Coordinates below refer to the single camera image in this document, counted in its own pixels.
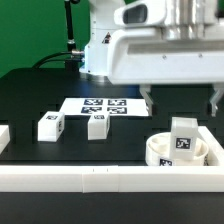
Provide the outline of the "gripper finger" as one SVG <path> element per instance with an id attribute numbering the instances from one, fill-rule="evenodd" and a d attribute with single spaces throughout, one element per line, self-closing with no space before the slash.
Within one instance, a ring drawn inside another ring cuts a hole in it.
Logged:
<path id="1" fill-rule="evenodd" d="M 224 83 L 213 84 L 212 87 L 214 92 L 209 99 L 209 103 L 211 107 L 211 116 L 215 117 L 218 111 L 217 104 L 224 96 Z"/>

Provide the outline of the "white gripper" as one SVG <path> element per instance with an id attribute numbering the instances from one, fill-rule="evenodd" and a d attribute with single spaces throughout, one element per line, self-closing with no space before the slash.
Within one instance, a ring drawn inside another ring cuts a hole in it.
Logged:
<path id="1" fill-rule="evenodd" d="M 141 85 L 152 116 L 150 85 L 224 83 L 224 26 L 207 27 L 198 40 L 166 40 L 158 29 L 118 30 L 108 47 L 107 71 L 114 84 Z"/>

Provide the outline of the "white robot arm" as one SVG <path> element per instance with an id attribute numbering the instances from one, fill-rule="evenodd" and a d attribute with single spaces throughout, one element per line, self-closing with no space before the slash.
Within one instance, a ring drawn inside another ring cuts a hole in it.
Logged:
<path id="1" fill-rule="evenodd" d="M 224 96 L 224 18 L 216 0 L 88 0 L 90 41 L 80 73 L 137 85 L 211 84 L 211 114 Z"/>

